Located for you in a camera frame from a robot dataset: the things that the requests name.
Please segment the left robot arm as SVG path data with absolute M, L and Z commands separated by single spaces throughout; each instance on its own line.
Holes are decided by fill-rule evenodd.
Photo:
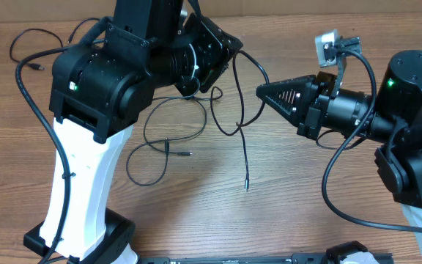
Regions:
M 118 0 L 75 45 L 53 50 L 49 109 L 41 119 L 56 148 L 45 220 L 23 243 L 43 263 L 136 263 L 134 223 L 107 207 L 117 161 L 155 90 L 182 99 L 206 92 L 242 48 L 202 15 L 198 2 Z

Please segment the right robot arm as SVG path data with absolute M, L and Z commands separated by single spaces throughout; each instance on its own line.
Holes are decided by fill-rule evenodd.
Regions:
M 342 87 L 342 74 L 320 72 L 263 84 L 256 95 L 296 127 L 318 140 L 338 132 L 347 149 L 363 140 L 380 143 L 377 172 L 414 232 L 422 256 L 422 51 L 394 54 L 371 93 Z

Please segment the black cable separated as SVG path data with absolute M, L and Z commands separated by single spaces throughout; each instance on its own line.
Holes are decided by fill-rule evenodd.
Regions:
M 9 59 L 18 65 L 26 56 L 41 52 L 45 49 L 64 48 L 74 44 L 75 36 L 80 28 L 90 22 L 98 22 L 100 18 L 85 18 L 78 22 L 67 39 L 49 29 L 28 28 L 18 33 L 10 43 Z

